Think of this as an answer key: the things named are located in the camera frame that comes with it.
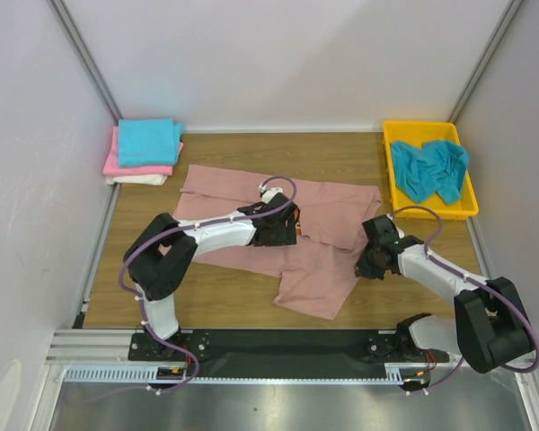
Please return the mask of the dusty pink t shirt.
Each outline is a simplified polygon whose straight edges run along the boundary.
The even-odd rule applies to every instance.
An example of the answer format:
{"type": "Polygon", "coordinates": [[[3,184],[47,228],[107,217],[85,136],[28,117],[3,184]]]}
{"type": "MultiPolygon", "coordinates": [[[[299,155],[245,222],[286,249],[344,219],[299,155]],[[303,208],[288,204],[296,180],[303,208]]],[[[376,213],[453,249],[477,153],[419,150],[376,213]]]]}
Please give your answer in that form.
{"type": "MultiPolygon", "coordinates": [[[[259,201],[266,175],[192,164],[174,217],[225,216],[259,201]]],[[[208,252],[202,264],[240,269],[279,280],[274,304],[332,320],[356,286],[354,272],[367,243],[363,222],[382,205],[376,186],[295,179],[274,180],[299,207],[297,242],[285,247],[230,247],[208,252]]]]}

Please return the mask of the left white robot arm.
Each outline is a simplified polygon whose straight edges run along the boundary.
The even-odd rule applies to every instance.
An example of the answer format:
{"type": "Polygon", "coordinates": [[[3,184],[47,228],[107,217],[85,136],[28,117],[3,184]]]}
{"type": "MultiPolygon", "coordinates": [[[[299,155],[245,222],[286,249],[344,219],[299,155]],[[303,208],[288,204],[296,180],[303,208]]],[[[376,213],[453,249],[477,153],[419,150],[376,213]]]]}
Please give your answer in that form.
{"type": "Polygon", "coordinates": [[[141,303],[143,325],[153,332],[147,344],[150,351],[161,359],[179,351],[174,293],[193,260],[229,247],[294,245],[299,216],[298,206],[280,188],[218,218],[156,216],[126,251],[119,272],[120,287],[141,303]]]}

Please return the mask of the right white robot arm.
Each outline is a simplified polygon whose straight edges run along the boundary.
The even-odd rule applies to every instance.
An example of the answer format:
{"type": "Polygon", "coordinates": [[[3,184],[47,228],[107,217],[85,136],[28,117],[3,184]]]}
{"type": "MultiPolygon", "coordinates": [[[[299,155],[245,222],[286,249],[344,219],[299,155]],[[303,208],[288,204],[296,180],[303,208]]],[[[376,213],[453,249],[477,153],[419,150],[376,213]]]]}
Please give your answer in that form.
{"type": "Polygon", "coordinates": [[[420,313],[402,321],[396,352],[408,361],[427,350],[457,355],[485,374],[521,356],[539,357],[539,341],[515,285],[488,279],[436,254],[424,241],[405,234],[390,215],[365,221],[367,244],[355,265],[357,277],[384,279],[387,273],[411,279],[451,303],[454,316],[420,313]]]}

